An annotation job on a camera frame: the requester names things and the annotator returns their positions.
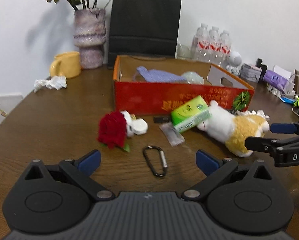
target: plush toy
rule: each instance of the plush toy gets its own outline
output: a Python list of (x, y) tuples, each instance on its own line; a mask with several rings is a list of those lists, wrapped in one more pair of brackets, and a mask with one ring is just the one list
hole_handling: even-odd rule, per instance
[(230, 152), (239, 157), (249, 157), (253, 151), (245, 147), (249, 136), (263, 137), (269, 130), (269, 124), (263, 111), (256, 114), (235, 116), (211, 101), (208, 110), (211, 117), (197, 125), (199, 130), (224, 143)]

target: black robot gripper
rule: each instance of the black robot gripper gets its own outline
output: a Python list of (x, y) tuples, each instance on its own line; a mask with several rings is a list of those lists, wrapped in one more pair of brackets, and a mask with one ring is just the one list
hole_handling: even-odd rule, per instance
[(291, 240), (293, 202), (264, 161), (251, 166), (199, 150), (207, 178), (184, 191), (121, 192), (89, 176), (101, 155), (57, 165), (33, 160), (3, 203), (5, 240)]

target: plastic bottle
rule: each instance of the plastic bottle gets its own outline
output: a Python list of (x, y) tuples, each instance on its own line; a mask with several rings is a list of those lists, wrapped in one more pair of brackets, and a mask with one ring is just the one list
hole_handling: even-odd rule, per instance
[(222, 40), (218, 34), (218, 27), (213, 26), (209, 31), (209, 35), (211, 37), (211, 63), (214, 63), (217, 66), (220, 66), (222, 62)]
[(229, 32), (226, 30), (223, 31), (223, 33), (220, 35), (220, 38), (222, 40), (222, 49), (221, 49), (221, 52), (223, 54), (222, 61), (225, 61), (228, 59), (230, 49), (232, 47), (232, 41), (230, 40)]
[(198, 28), (193, 43), (193, 60), (201, 62), (210, 62), (211, 58), (211, 38), (208, 34), (207, 25), (201, 23), (201, 27)]

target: black carabiner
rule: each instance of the black carabiner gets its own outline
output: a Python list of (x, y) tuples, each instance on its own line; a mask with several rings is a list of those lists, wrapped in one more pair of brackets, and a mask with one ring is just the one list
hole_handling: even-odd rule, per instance
[[(161, 164), (162, 164), (162, 167), (163, 167), (163, 173), (162, 174), (159, 174), (153, 167), (153, 165), (151, 164), (148, 156), (147, 156), (147, 153), (146, 151), (148, 149), (155, 149), (158, 151), (159, 153), (159, 156), (160, 156), (160, 159), (161, 159)], [(163, 150), (160, 148), (160, 147), (157, 147), (157, 146), (147, 146), (143, 149), (143, 155), (144, 155), (144, 158), (145, 158), (145, 161), (147, 163), (147, 166), (150, 168), (150, 170), (152, 171), (153, 175), (154, 176), (157, 176), (157, 177), (164, 177), (166, 175), (166, 172), (167, 172), (167, 163), (166, 163), (166, 159), (165, 159), (165, 154), (163, 152)]]

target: marbled purple vase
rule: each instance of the marbled purple vase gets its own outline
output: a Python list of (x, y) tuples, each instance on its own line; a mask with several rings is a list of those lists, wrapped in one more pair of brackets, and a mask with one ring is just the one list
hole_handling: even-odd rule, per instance
[(105, 33), (105, 9), (82, 9), (75, 12), (74, 45), (79, 47), (84, 69), (97, 68), (103, 64)]

